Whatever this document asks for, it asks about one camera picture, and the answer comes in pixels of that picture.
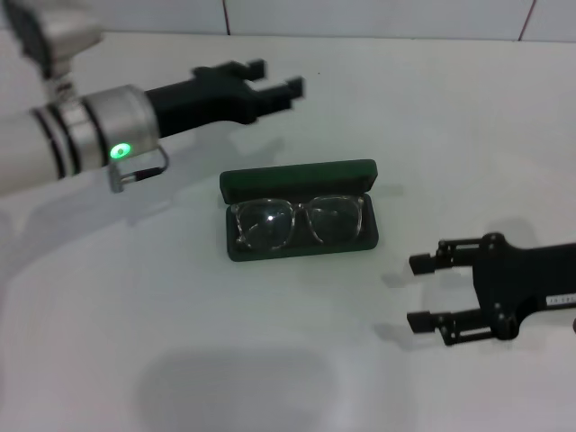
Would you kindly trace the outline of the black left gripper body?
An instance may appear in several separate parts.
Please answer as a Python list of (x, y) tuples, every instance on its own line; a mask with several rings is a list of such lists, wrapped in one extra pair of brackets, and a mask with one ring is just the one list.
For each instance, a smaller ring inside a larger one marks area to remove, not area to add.
[(214, 122), (248, 125), (248, 82), (226, 78), (220, 66), (197, 67), (186, 81), (145, 92), (166, 138)]

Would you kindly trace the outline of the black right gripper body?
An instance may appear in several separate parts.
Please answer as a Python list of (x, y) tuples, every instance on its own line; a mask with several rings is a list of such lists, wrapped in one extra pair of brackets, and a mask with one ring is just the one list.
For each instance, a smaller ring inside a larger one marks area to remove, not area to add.
[(500, 233), (486, 234), (472, 280), (492, 335), (514, 339), (528, 316), (575, 307), (575, 245), (521, 248)]

